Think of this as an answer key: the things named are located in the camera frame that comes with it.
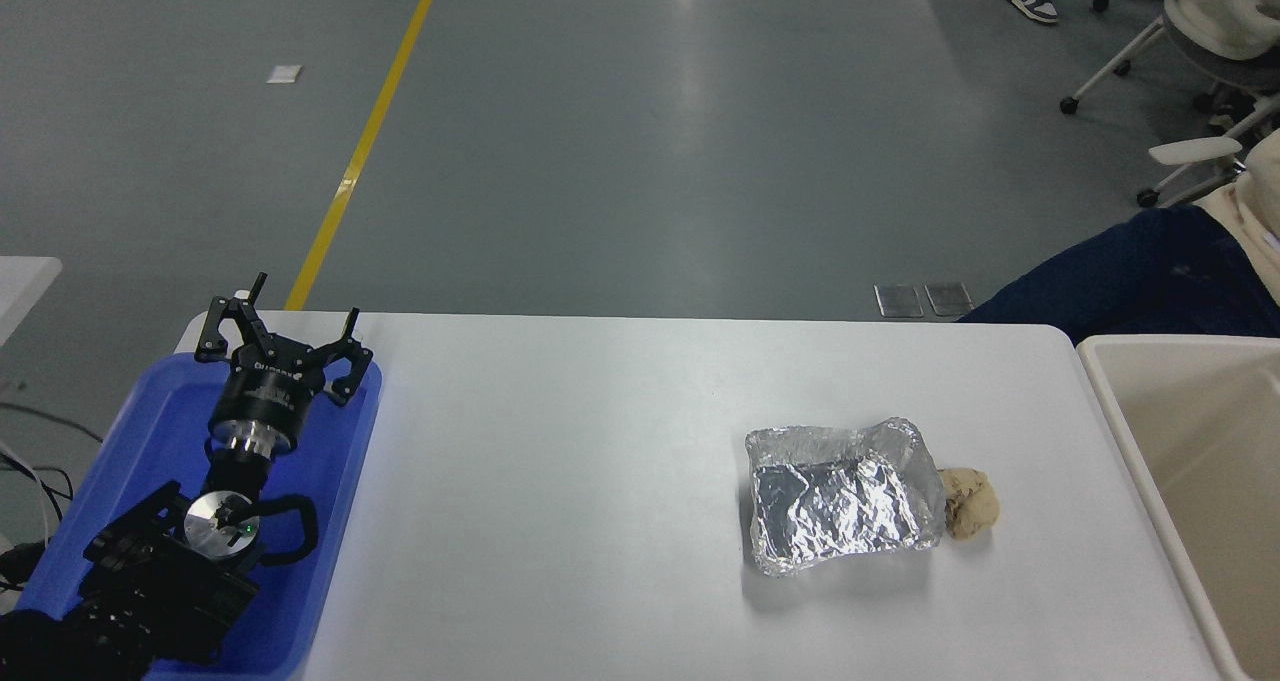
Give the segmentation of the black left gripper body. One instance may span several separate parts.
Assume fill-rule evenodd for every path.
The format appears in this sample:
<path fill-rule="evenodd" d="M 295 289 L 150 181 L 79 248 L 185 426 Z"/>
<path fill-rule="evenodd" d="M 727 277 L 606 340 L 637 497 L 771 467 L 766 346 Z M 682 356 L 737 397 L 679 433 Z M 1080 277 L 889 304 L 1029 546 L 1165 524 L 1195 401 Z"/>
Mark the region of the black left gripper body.
<path fill-rule="evenodd" d="M 300 439 L 310 406 L 325 387 L 324 367 L 315 358 L 266 357 L 255 347 L 236 349 L 230 375 L 207 429 L 228 438 L 237 426 L 262 422 L 287 440 Z"/>

